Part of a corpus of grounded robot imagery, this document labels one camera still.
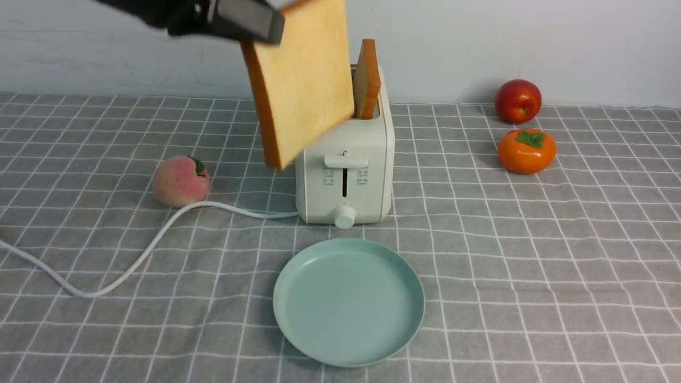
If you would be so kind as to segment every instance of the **fake peach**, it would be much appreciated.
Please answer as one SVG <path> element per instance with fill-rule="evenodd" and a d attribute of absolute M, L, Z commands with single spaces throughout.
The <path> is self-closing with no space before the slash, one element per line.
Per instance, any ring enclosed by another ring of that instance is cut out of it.
<path fill-rule="evenodd" d="M 186 155 L 166 159 L 154 172 L 154 196 L 170 207 L 183 208 L 205 199 L 209 187 L 210 179 L 204 164 Z"/>

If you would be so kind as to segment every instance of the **orange persimmon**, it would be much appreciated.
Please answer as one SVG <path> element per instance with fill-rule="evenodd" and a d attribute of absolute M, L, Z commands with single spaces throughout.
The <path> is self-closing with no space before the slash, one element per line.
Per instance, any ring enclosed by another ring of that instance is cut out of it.
<path fill-rule="evenodd" d="M 497 154 L 506 170 L 534 174 L 551 165 L 556 157 L 556 141 L 540 129 L 515 129 L 501 138 Z"/>

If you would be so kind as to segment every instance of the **red apple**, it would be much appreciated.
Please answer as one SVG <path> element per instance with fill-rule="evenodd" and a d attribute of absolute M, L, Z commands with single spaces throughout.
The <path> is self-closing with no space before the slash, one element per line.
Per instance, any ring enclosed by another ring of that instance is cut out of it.
<path fill-rule="evenodd" d="M 505 123 L 526 123 L 541 109 L 541 92 L 527 80 L 510 80 L 496 93 L 494 108 L 496 115 Z"/>

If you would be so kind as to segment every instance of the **toast in toaster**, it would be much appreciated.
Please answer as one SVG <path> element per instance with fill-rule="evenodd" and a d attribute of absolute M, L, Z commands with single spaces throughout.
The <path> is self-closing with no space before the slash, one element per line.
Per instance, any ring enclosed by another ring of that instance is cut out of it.
<path fill-rule="evenodd" d="M 281 12 L 279 46 L 241 43 L 265 163 L 278 169 L 354 111 L 345 0 L 297 0 Z"/>
<path fill-rule="evenodd" d="M 362 40 L 360 57 L 355 67 L 353 88 L 355 92 L 354 117 L 362 120 L 371 119 L 374 116 L 381 90 L 376 41 L 373 39 Z"/>

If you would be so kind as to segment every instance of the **white toaster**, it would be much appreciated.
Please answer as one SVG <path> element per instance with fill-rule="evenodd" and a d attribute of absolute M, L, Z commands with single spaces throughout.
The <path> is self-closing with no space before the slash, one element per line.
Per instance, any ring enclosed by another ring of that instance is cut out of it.
<path fill-rule="evenodd" d="M 308 224 L 350 228 L 390 211 L 395 131 L 382 68 L 379 76 L 372 119 L 344 122 L 296 158 L 296 207 Z"/>

